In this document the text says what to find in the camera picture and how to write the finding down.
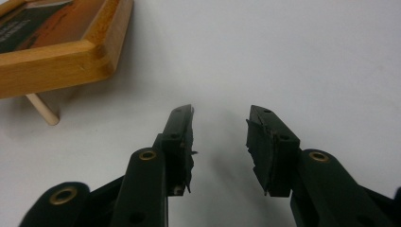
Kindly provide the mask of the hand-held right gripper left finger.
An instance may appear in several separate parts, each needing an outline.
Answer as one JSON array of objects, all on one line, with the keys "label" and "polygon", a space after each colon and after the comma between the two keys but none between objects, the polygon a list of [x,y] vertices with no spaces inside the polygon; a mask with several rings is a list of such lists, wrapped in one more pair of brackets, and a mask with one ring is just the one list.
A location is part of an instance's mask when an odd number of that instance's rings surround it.
[{"label": "hand-held right gripper left finger", "polygon": [[193,161],[194,108],[188,104],[171,111],[162,133],[153,144],[166,159],[166,193],[168,196],[182,196],[190,190]]}]

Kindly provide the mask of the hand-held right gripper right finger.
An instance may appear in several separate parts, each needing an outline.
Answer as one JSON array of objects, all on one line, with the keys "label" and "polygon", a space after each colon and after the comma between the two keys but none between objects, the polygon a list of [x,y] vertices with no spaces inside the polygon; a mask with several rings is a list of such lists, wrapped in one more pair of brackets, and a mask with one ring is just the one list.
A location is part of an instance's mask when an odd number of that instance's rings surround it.
[{"label": "hand-held right gripper right finger", "polygon": [[260,106],[251,106],[247,125],[246,147],[264,193],[288,197],[300,139],[273,111]]}]

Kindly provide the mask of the orange rimmed rectangular tray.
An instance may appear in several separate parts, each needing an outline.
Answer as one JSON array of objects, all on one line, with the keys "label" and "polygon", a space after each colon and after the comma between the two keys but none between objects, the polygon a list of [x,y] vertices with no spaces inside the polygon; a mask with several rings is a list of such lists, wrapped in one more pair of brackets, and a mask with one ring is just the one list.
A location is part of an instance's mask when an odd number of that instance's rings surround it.
[{"label": "orange rimmed rectangular tray", "polygon": [[49,125],[39,93],[109,78],[133,0],[7,0],[0,4],[0,99],[26,96]]}]

